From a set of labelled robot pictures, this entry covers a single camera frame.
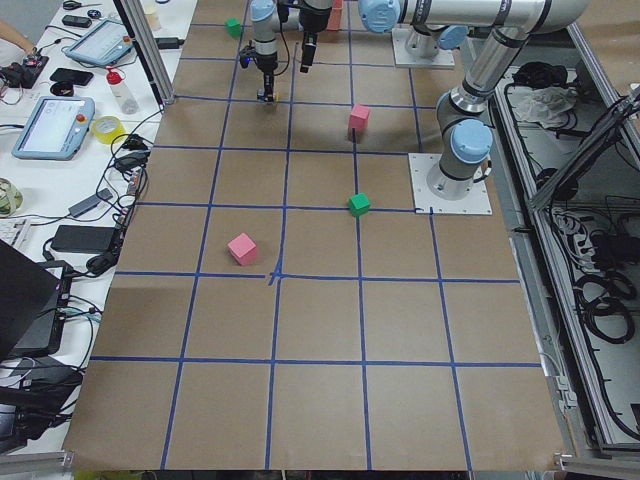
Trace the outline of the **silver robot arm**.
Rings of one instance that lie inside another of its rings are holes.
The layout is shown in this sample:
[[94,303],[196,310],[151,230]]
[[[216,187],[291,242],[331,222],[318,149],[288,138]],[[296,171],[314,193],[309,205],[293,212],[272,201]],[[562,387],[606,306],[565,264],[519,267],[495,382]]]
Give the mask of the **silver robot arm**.
[[278,66],[276,27],[276,3],[271,0],[252,0],[250,18],[253,27],[253,46],[258,69],[263,74],[263,93],[261,99],[273,103],[274,78]]
[[487,99],[532,35],[554,32],[577,20],[587,1],[360,1],[363,25],[375,33],[386,33],[398,24],[413,27],[489,27],[491,33],[462,83],[443,97],[437,107],[444,152],[437,170],[456,183],[471,181],[485,158],[465,158],[452,146],[453,130],[470,119],[476,132],[489,129],[477,119]]

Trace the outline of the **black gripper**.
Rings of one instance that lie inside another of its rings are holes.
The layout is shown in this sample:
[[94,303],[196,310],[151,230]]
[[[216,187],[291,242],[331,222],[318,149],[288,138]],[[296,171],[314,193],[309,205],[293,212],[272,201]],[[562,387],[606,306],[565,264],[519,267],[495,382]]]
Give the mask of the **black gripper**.
[[263,89],[274,92],[274,75],[278,67],[277,53],[256,54],[256,64],[263,73]]
[[299,22],[303,29],[301,73],[308,73],[313,65],[318,34],[327,28],[332,11],[331,3],[301,3]]

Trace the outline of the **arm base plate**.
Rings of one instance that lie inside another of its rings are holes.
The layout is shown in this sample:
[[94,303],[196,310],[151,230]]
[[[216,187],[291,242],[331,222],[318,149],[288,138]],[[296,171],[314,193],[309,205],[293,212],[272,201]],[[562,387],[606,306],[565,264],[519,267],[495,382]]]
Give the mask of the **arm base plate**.
[[492,208],[482,168],[467,180],[453,180],[440,169],[439,153],[410,153],[409,173],[417,214],[491,215]]
[[420,30],[413,27],[394,28],[392,47],[395,66],[453,70],[455,60],[452,50],[442,46],[450,33],[451,28],[444,26]]

